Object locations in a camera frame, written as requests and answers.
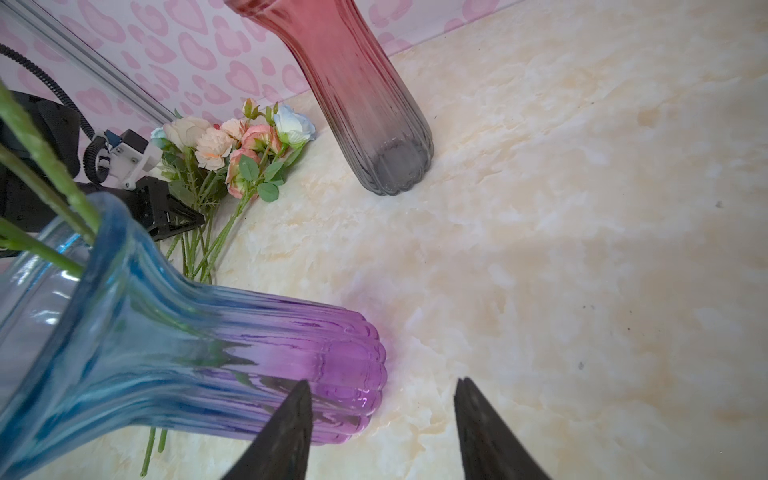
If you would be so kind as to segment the purple blue glass vase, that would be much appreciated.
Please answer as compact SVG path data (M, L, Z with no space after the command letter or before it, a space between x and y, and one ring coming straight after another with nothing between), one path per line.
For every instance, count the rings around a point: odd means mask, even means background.
M387 381L376 328L341 307L192 282L127 207L90 196L86 244L62 220L1 275L1 475L21 479L130 425L256 437L299 381L316 444L362 431Z

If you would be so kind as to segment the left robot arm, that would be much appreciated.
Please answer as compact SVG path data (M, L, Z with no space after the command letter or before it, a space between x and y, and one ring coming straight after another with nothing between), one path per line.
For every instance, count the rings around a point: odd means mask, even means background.
M33 125L64 163L65 171L74 174L73 179L78 173L93 174L84 182L75 181L84 194L106 192L117 197L153 240L164 240L203 225L203 214L187 206L180 194L172 194L170 183L149 175L160 163L162 151L146 138L130 129L121 135L105 130L96 134L80 158L80 115L75 110L28 93L10 94L30 115ZM54 188L2 119L1 146ZM2 164L1 215L30 234L40 232L56 216L51 207Z

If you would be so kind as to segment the cream white artificial rose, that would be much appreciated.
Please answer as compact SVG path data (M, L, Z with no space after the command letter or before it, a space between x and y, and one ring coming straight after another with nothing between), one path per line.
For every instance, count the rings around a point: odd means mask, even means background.
M210 127L207 120L199 117L178 117L163 125L156 138L162 150L161 175L169 182L171 194L203 216L202 224L179 234L166 253L168 258L174 252L178 254L181 271L190 279L197 277L196 270L203 259L201 244L210 210L208 190L215 179L214 172L199 166L196 155L198 141Z

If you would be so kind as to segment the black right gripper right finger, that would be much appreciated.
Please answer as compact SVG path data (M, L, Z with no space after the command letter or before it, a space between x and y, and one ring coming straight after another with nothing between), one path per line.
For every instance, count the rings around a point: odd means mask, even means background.
M467 480L550 480L471 378L459 378L454 411Z

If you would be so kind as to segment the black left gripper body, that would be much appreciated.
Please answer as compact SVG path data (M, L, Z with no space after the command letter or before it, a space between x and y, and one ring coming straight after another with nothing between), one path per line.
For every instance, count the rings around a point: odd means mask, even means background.
M123 201L133 218L146 228L153 240L165 240L201 227L205 217L171 194L170 184L144 177L133 190L77 183L85 194L107 192Z

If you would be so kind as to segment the peach rose stem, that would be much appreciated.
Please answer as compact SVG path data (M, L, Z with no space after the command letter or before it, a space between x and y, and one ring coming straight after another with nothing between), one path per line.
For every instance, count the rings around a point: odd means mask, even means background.
M238 145L236 137L213 124L198 141L196 155L199 166L215 173L215 179L209 185L208 190L210 210L207 214L204 242L201 244L203 259L198 264L197 277L194 279L201 283L211 284L213 282L214 216L227 193L225 178L229 156Z

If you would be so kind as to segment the red glass vase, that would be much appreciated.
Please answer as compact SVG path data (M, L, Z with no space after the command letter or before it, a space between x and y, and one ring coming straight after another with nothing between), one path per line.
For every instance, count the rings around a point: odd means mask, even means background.
M365 189L395 196L423 180L434 155L431 129L354 2L227 5L287 46Z

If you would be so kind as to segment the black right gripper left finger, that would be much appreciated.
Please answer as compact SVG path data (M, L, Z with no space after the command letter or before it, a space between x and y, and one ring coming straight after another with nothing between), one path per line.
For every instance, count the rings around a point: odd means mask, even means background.
M312 430L311 390L301 380L222 479L304 479Z

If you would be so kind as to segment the pink rosebud spray stem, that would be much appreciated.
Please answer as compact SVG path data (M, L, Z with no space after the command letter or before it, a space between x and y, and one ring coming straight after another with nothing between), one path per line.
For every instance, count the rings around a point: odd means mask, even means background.
M218 125L205 122L185 148L193 206L205 216L205 224L182 250L188 277L211 284L219 256L248 204L279 198L284 173L297 151L277 119L281 109L274 105L262 111L248 100L240 118Z
M30 252L76 278L80 278L84 272L82 265L48 247L4 218L1 219L1 247Z

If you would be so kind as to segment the pink carnation double stem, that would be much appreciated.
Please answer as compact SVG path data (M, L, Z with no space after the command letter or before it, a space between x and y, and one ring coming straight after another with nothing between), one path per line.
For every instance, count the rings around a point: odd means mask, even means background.
M4 83L1 83L1 119L29 152L49 183L5 147L1 148L1 163L76 233L92 244L100 227L99 212L79 190L65 165L35 127L31 116L14 99Z

